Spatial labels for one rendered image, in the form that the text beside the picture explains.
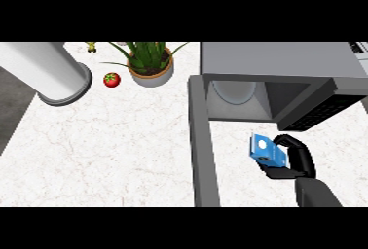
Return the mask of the grey microwave door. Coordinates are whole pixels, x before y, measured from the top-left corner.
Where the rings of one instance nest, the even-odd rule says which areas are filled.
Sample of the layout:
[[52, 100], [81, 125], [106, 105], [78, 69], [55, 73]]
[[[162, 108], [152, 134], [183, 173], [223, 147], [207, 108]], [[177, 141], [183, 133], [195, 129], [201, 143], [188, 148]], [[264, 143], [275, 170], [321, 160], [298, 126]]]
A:
[[202, 77], [191, 76], [186, 86], [194, 206], [219, 207], [220, 195]]

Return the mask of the green potted plant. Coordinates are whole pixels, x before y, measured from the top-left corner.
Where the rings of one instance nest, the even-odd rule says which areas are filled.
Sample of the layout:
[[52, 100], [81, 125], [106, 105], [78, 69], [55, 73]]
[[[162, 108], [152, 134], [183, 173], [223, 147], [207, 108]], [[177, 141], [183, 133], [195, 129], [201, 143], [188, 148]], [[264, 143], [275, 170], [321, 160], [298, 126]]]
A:
[[174, 74], [174, 54], [186, 45], [171, 51], [164, 42], [127, 42], [130, 52], [118, 43], [111, 43], [127, 59], [124, 67], [130, 69], [134, 82], [146, 88], [161, 87]]

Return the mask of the blue milk carton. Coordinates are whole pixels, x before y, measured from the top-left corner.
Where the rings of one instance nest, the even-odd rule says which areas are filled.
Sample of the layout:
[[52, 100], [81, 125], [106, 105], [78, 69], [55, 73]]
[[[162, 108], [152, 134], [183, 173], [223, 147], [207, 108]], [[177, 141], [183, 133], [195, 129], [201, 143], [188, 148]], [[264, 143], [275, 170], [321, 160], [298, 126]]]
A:
[[250, 157], [266, 166], [288, 166], [287, 153], [266, 136], [256, 133], [250, 137]]

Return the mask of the grey microwave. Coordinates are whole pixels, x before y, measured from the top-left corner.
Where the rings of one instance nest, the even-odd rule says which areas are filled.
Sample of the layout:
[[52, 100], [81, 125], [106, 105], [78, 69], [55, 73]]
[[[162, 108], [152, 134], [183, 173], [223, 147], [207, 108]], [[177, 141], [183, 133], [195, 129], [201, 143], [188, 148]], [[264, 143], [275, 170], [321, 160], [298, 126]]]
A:
[[346, 42], [204, 42], [199, 75], [213, 121], [304, 131], [368, 97]]

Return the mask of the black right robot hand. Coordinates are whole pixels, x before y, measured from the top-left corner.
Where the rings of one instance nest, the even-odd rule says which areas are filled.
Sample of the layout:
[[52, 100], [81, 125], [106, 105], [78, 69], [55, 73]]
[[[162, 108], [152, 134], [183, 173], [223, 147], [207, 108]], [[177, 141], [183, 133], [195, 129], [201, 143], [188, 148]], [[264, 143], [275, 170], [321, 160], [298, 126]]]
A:
[[275, 180], [295, 179], [298, 177], [315, 178], [315, 163], [306, 145], [288, 134], [278, 135], [273, 139], [273, 143], [288, 148], [290, 167], [260, 164], [259, 167], [266, 173], [266, 176]]

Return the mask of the white cylindrical appliance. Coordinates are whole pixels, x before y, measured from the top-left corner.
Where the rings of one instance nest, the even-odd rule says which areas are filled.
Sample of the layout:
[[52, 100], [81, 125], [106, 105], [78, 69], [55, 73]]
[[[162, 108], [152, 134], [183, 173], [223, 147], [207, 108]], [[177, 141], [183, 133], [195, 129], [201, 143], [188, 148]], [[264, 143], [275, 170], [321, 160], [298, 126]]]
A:
[[92, 85], [92, 72], [63, 45], [63, 42], [0, 42], [0, 66], [50, 106], [72, 104]]

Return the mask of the red tomato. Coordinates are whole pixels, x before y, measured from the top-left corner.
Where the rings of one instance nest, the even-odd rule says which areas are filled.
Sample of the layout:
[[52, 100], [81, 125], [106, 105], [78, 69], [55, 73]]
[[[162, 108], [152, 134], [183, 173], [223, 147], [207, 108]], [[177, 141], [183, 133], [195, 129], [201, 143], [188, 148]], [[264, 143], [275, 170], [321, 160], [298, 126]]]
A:
[[103, 84], [108, 88], [114, 88], [121, 82], [121, 77], [117, 73], [111, 72], [103, 76]]

